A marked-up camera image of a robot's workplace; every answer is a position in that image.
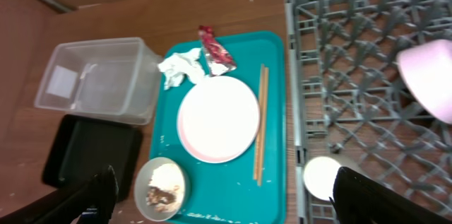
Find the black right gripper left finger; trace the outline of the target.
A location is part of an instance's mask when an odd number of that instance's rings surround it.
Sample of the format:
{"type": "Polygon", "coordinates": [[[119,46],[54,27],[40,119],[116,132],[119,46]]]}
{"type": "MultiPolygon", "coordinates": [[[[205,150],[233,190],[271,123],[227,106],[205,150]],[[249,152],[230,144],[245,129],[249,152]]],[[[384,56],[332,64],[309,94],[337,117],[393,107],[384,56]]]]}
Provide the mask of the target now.
{"type": "Polygon", "coordinates": [[[2,224],[108,223],[119,187],[112,166],[84,182],[60,188],[1,218],[2,224]]]}

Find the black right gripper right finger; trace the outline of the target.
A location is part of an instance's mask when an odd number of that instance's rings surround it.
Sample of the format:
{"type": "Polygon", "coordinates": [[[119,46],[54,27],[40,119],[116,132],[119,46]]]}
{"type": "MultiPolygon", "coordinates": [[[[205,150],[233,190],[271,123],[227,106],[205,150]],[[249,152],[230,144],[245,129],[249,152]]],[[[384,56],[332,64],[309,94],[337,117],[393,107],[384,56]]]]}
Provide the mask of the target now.
{"type": "Polygon", "coordinates": [[[348,167],[338,169],[330,202],[341,224],[451,224],[348,167]]]}

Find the white paper cup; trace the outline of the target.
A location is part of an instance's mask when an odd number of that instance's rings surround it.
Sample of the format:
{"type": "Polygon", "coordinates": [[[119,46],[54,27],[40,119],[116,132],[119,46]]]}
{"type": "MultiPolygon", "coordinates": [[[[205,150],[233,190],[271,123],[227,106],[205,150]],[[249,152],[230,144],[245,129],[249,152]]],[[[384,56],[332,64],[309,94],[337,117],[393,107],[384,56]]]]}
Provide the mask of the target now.
{"type": "Polygon", "coordinates": [[[322,201],[333,198],[333,186],[341,164],[328,156],[311,159],[304,167],[303,179],[308,192],[322,201]]]}

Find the wooden chopstick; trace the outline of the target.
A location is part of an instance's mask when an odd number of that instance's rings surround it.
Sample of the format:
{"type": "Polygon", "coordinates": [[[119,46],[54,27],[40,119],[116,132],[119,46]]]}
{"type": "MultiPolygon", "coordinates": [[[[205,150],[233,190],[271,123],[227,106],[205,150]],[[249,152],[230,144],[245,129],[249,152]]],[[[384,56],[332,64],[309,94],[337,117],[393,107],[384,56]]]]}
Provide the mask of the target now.
{"type": "Polygon", "coordinates": [[[262,120],[262,102],[263,102],[263,81],[264,81],[264,64],[261,64],[260,69],[260,78],[259,78],[259,89],[258,89],[258,107],[259,107],[259,122],[258,122],[258,130],[256,133],[255,139],[255,153],[254,153],[254,172],[253,178],[257,180],[258,178],[258,158],[259,158],[259,145],[261,140],[261,120],[262,120]]]}
{"type": "Polygon", "coordinates": [[[263,157],[265,153],[265,138],[266,138],[266,116],[267,116],[267,102],[268,102],[268,67],[262,68],[262,82],[261,82],[261,123],[259,131],[258,142],[258,158],[256,164],[256,181],[259,186],[262,185],[263,176],[263,157]]]}

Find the small pink bowl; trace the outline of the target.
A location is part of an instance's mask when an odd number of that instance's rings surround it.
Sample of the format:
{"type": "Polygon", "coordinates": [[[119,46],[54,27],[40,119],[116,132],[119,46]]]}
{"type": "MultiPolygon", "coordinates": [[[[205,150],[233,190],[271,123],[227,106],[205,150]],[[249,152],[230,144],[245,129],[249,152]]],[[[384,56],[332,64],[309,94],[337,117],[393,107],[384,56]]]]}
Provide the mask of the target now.
{"type": "Polygon", "coordinates": [[[434,40],[397,54],[404,83],[423,108],[451,123],[451,41],[434,40]]]}

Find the large pink plate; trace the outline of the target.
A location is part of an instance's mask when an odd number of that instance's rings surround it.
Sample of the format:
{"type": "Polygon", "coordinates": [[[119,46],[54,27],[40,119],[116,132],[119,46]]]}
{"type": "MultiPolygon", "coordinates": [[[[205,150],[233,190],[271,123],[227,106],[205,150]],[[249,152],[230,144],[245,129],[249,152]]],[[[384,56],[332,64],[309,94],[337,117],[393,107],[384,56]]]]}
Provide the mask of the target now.
{"type": "Polygon", "coordinates": [[[184,149],[205,163],[226,163],[254,142],[260,124],[257,97],[231,76],[203,79],[184,96],[177,133],[184,149]]]}

